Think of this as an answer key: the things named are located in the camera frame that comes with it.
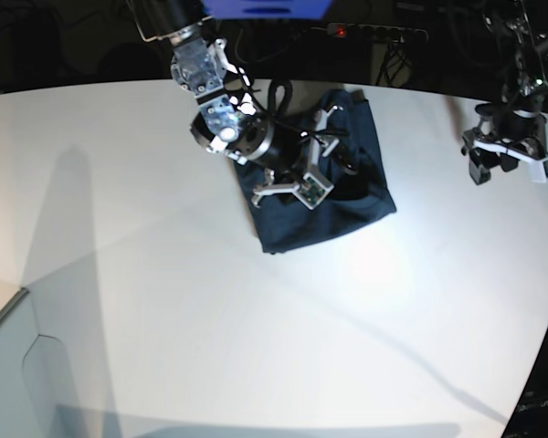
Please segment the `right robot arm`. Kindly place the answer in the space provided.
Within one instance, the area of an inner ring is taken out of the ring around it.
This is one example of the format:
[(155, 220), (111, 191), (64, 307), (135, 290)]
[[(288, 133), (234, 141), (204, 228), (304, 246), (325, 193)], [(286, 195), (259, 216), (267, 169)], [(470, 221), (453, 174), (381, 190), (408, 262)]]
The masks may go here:
[(306, 128), (284, 122), (292, 86), (270, 83), (268, 104), (255, 98), (246, 71), (227, 57), (227, 41), (210, 33), (211, 15), (201, 1), (132, 1), (130, 9), (145, 42), (166, 40), (172, 47), (173, 80), (194, 97), (199, 112), (190, 131), (206, 151), (239, 165), (253, 163), (264, 172), (252, 190), (259, 207), (270, 196), (294, 197), (316, 209), (334, 185), (321, 161), (334, 160), (342, 171), (357, 173), (343, 145), (346, 130), (330, 125), (343, 106), (330, 104), (311, 116)]

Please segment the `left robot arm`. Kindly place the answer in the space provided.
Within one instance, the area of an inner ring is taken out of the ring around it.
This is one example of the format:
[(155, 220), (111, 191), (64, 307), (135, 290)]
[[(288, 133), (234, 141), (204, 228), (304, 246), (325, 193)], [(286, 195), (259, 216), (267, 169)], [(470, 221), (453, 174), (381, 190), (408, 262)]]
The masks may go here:
[(461, 153), (477, 185), (491, 170), (512, 172), (523, 163), (535, 183), (548, 182), (548, 1), (484, 1), (479, 7), (489, 31), (511, 53), (501, 59), (506, 76), (500, 103), (475, 107), (477, 126), (462, 134)]

